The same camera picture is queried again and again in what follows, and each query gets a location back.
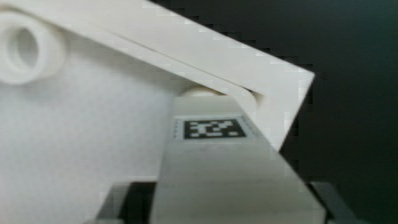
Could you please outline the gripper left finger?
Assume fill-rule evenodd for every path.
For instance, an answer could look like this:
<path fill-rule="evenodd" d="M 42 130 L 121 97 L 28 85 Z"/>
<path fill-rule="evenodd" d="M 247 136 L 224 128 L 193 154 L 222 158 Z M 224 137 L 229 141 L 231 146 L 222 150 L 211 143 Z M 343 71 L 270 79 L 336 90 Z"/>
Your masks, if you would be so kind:
<path fill-rule="evenodd" d="M 154 181 L 115 183 L 87 224 L 149 224 L 154 188 Z"/>

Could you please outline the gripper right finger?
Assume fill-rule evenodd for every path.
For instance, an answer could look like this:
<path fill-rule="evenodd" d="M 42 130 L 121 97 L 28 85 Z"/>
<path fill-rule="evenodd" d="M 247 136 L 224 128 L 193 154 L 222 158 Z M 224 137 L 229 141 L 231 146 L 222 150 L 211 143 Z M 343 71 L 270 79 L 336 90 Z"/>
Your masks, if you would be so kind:
<path fill-rule="evenodd" d="M 334 185 L 329 182 L 313 182 L 311 187 L 329 212 L 325 224 L 369 224 L 355 216 Z"/>

